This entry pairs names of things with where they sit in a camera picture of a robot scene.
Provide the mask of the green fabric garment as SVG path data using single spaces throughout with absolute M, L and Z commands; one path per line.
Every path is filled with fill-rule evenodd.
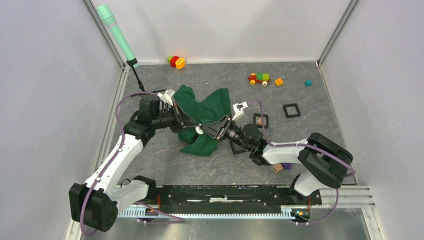
M 228 88 L 219 88 L 209 94 L 204 100 L 197 101 L 194 90 L 182 85 L 173 96 L 182 111 L 195 122 L 202 125 L 217 122 L 224 116 L 232 115 L 232 107 Z M 218 141 L 207 134 L 199 134 L 195 129 L 178 133 L 178 139 L 188 143 L 179 151 L 184 154 L 199 157 L 209 157 L 217 150 Z

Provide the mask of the black display frame box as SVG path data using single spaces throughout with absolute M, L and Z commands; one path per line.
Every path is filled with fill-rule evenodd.
M 261 119 L 263 125 L 258 125 L 257 124 L 257 120 Z M 253 114 L 253 123 L 258 127 L 258 128 L 265 128 L 268 129 L 269 128 L 269 116 L 267 114 L 261 114 L 261 113 L 254 113 Z

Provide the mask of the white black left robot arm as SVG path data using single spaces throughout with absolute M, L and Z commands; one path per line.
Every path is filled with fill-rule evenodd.
M 116 185 L 157 129 L 179 130 L 182 127 L 182 111 L 173 101 L 173 94 L 170 89 L 164 93 L 141 92 L 139 109 L 126 124 L 119 118 L 122 103 L 116 106 L 115 119 L 120 126 L 117 144 L 84 183 L 74 183 L 68 192 L 71 218 L 79 223 L 84 237 L 91 237 L 98 231 L 107 232 L 118 214 L 130 205 L 161 203 L 153 179 L 136 176 L 119 189 Z

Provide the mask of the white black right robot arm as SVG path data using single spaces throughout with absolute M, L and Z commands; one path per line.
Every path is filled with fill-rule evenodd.
M 302 204 L 321 188 L 339 189 L 345 177 L 355 173 L 351 166 L 353 155 L 317 132 L 300 141 L 267 142 L 264 132 L 256 124 L 239 127 L 228 116 L 195 129 L 218 141 L 229 140 L 249 152 L 249 158 L 256 165 L 303 165 L 306 173 L 297 177 L 288 191 L 289 199 L 295 204 Z

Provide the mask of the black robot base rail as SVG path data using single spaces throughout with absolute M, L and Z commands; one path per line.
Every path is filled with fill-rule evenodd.
M 322 204 L 318 190 L 303 196 L 287 185 L 157 185 L 144 176 L 134 179 L 148 186 L 142 202 L 167 214 L 276 214 L 282 206 Z

